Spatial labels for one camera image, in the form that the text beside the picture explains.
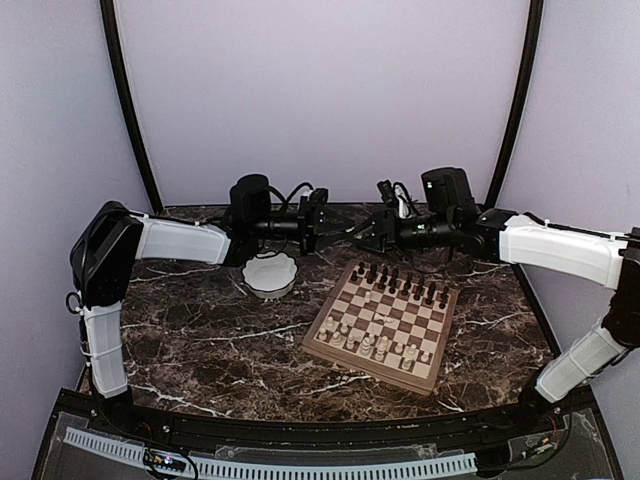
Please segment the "wooden chessboard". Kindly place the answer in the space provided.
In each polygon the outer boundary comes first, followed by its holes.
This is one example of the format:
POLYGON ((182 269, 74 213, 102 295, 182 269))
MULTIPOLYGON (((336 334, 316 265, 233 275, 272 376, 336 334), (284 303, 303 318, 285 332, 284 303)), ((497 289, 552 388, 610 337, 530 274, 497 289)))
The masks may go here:
POLYGON ((458 296, 459 291, 452 286, 429 280, 417 272, 352 260, 305 335, 302 347, 307 353, 339 366, 429 395, 435 388, 458 296), (366 292, 371 292, 368 304, 364 303, 366 292), (375 313, 391 316, 395 321, 390 324, 374 321, 375 313), (336 321, 334 328, 327 325, 329 316, 336 321), (340 332, 341 323, 349 327, 346 335, 340 332), (322 327, 327 331, 325 341, 319 339, 322 327), (334 332, 342 335, 339 347, 330 343, 334 332), (350 334, 355 337, 352 350, 346 348, 350 334), (361 343, 367 336, 371 338, 372 348, 365 357, 361 354, 361 343), (398 342, 404 344, 401 354, 395 352, 398 342), (386 344, 383 362, 375 360, 379 343, 386 344), (416 344, 418 349, 414 357, 408 355, 411 344, 416 344), (424 352, 431 353, 428 364, 421 361, 424 352), (402 370, 404 357, 415 359, 412 373, 402 370))

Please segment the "white bishop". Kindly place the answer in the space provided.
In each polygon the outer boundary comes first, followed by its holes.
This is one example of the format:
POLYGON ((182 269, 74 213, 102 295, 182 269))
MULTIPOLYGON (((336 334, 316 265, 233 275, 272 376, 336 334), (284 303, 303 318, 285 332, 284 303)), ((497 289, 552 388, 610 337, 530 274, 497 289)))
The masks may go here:
POLYGON ((391 316, 388 315, 382 315, 379 313, 375 313, 374 317, 373 317, 374 321, 380 322, 380 323, 384 323, 384 324, 390 324, 393 323, 395 321, 394 318, 392 318, 391 316))

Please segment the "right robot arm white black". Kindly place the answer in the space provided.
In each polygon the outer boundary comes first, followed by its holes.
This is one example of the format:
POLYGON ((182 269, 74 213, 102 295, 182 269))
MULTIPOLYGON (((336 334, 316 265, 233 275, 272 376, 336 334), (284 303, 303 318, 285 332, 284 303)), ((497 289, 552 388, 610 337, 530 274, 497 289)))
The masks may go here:
POLYGON ((355 243, 377 253, 446 247, 476 259, 519 267, 542 296, 561 354, 523 389, 510 424, 534 432, 549 406, 620 362, 639 346, 639 230, 598 231, 532 213, 478 203, 466 172, 445 167, 421 176, 428 211, 417 211, 401 187, 381 181, 383 207, 356 228, 355 243))

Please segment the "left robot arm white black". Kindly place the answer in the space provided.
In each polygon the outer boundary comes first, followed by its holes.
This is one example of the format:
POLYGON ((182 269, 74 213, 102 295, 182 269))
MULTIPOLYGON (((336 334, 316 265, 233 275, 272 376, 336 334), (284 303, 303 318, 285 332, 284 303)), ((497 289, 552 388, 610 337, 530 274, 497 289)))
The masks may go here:
POLYGON ((95 214, 69 255, 74 289, 66 299, 80 318, 91 385, 104 399, 101 417, 120 436, 141 427, 140 412, 119 396, 129 390, 121 311, 137 264, 187 262, 199 273, 263 259, 268 241, 316 248, 326 220, 327 189, 303 182, 288 195, 263 174, 240 178, 221 217, 188 221, 128 209, 115 200, 95 214))

